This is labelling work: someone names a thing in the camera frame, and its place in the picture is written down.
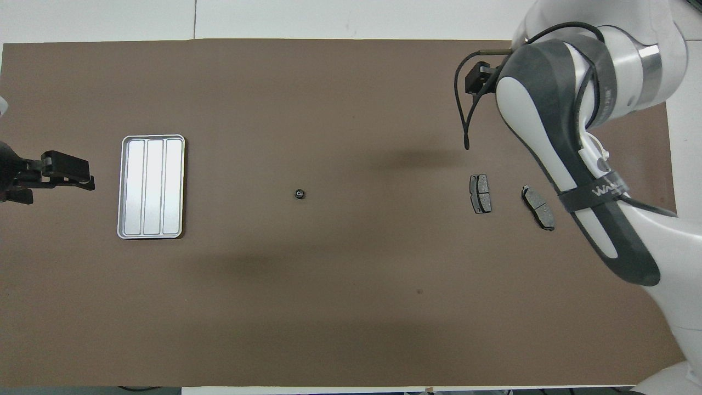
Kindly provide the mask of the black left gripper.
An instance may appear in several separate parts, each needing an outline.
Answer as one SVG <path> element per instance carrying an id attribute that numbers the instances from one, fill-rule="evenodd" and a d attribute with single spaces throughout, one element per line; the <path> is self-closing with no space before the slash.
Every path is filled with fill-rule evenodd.
<path id="1" fill-rule="evenodd" d="M 30 160 L 20 157 L 5 142 L 1 142 L 1 202 L 33 204 L 30 189 L 9 190 L 10 187 L 37 183 L 42 177 L 49 178 L 56 187 L 77 187 L 88 191 L 95 190 L 95 178 L 90 174 L 87 160 L 55 150 L 43 153 L 43 160 Z"/>

